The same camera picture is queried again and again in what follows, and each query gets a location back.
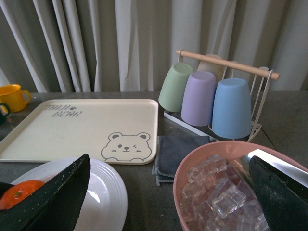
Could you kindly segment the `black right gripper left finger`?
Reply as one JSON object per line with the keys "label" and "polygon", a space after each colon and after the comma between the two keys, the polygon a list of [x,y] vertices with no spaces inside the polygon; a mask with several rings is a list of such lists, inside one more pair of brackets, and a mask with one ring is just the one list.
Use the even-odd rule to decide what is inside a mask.
{"label": "black right gripper left finger", "polygon": [[88,154],[0,215],[2,231],[72,231],[80,216],[90,179]]}

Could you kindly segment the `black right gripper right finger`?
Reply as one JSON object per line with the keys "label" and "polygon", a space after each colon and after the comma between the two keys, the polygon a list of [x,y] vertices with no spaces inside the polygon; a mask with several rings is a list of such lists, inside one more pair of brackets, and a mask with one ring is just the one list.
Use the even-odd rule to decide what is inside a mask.
{"label": "black right gripper right finger", "polygon": [[253,190],[272,231],[308,229],[308,189],[258,156],[249,162]]}

